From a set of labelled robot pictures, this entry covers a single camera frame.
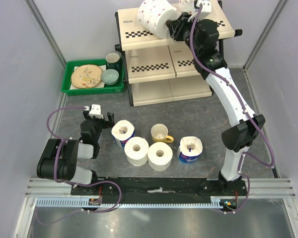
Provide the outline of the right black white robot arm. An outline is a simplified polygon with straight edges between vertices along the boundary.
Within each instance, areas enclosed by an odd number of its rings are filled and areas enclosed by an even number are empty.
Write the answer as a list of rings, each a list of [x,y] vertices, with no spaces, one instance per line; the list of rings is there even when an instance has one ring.
[[[176,20],[167,20],[166,26],[172,39],[190,48],[195,69],[216,93],[228,116],[231,127],[221,134],[226,152],[217,187],[221,194],[229,195],[241,180],[240,158],[257,138],[265,118],[248,106],[217,50],[218,23],[203,19],[194,24],[189,22],[189,17],[183,13]]]

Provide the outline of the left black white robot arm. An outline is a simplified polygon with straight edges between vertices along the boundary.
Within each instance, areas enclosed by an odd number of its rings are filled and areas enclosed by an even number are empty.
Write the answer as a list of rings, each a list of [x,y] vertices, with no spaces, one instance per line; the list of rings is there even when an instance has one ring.
[[[97,174],[93,170],[77,165],[78,159],[96,159],[100,150],[98,140],[104,129],[115,125],[114,114],[108,113],[108,119],[97,118],[89,111],[83,112],[85,121],[80,124],[79,140],[49,139],[38,162],[36,173],[41,179],[66,182],[79,185],[88,195],[99,190]]]

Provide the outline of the floral white paper towel roll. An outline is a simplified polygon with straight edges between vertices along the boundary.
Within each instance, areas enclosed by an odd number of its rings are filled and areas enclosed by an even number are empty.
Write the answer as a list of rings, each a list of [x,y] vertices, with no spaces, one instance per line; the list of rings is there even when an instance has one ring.
[[[179,0],[178,10],[180,13],[195,13],[195,1],[194,0]]]

